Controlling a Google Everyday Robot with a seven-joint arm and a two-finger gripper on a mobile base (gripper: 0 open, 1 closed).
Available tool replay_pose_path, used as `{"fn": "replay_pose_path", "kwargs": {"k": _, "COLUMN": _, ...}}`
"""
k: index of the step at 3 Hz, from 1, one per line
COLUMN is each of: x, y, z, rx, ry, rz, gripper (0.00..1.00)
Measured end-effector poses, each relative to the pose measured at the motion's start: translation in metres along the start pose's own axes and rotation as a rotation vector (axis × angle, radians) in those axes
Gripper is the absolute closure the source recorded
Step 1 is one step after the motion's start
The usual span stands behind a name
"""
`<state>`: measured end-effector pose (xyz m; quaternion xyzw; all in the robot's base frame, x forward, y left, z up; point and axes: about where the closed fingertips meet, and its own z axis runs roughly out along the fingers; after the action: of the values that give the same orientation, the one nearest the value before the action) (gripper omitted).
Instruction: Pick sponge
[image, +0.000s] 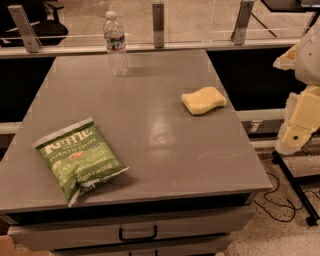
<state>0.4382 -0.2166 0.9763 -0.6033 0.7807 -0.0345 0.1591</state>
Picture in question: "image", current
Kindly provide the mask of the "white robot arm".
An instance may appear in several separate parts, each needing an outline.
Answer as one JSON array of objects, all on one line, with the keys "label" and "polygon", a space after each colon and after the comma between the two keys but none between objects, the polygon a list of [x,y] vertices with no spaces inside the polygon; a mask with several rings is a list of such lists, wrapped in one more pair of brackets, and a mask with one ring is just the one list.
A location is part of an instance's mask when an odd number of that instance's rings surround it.
[{"label": "white robot arm", "polygon": [[278,153],[291,155],[320,128],[320,25],[313,25],[297,44],[274,61],[273,66],[293,70],[295,78],[306,84],[299,94],[289,94],[285,119],[275,144]]}]

